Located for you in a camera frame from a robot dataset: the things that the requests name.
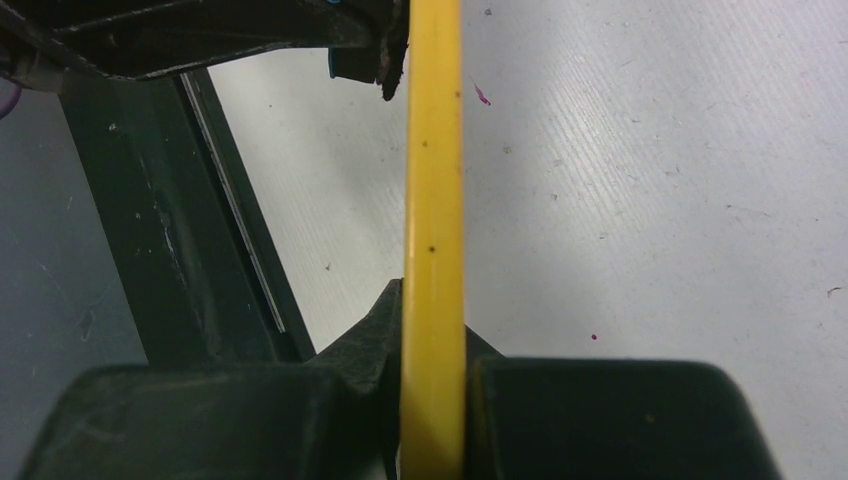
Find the yellow framed whiteboard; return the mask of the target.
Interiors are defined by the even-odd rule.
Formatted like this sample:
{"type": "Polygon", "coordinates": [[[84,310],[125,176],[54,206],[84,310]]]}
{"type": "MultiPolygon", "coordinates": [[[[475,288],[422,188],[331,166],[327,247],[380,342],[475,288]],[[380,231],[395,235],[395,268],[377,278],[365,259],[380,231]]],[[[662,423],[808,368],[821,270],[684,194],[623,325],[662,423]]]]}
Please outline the yellow framed whiteboard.
{"type": "Polygon", "coordinates": [[[462,4],[410,5],[399,476],[465,456],[462,4]]]}

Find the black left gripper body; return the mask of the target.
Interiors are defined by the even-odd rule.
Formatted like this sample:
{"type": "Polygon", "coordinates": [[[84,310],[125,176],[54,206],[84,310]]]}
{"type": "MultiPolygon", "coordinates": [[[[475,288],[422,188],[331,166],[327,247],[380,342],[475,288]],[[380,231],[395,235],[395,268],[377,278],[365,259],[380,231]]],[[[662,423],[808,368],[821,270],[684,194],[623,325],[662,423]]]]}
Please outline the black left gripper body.
{"type": "Polygon", "coordinates": [[[4,1],[1,76],[58,91],[66,71],[143,81],[290,48],[371,42],[360,1],[4,1]]]}

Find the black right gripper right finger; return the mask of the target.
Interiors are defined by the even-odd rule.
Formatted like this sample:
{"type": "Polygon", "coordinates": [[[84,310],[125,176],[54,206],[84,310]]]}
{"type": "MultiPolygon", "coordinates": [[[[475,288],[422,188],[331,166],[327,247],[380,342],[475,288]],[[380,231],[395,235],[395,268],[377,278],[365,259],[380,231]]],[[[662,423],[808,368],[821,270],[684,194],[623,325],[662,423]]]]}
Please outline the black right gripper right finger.
{"type": "Polygon", "coordinates": [[[471,479],[776,479],[736,383],[706,363],[468,357],[471,479]]]}

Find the blue whiteboard eraser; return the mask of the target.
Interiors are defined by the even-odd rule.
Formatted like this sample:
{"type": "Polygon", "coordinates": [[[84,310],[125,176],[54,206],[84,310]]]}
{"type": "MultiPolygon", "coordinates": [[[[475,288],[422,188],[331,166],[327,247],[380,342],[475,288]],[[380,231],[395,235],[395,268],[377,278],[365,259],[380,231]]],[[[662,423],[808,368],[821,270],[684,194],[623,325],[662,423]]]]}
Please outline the blue whiteboard eraser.
{"type": "Polygon", "coordinates": [[[328,70],[331,78],[342,78],[366,84],[378,84],[380,49],[378,46],[363,48],[330,48],[328,70]]]}

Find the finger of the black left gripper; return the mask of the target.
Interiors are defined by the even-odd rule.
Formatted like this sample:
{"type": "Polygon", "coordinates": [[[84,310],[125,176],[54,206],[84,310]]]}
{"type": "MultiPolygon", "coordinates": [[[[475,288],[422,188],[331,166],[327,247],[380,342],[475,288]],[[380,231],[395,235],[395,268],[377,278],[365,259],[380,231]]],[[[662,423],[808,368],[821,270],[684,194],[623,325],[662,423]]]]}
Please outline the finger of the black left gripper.
{"type": "Polygon", "coordinates": [[[375,41],[369,46],[369,75],[388,102],[396,94],[403,75],[409,41],[409,0],[368,1],[375,25],[375,41]]]}

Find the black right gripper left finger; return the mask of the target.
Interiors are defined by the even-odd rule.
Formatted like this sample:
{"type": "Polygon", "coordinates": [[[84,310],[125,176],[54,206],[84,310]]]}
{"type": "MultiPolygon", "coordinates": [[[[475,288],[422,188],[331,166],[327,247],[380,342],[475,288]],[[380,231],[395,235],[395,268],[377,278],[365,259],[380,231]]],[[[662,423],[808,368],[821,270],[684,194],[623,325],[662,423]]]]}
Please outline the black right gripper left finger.
{"type": "Polygon", "coordinates": [[[23,479],[394,479],[402,283],[301,364],[93,369],[60,397],[23,479]]]}

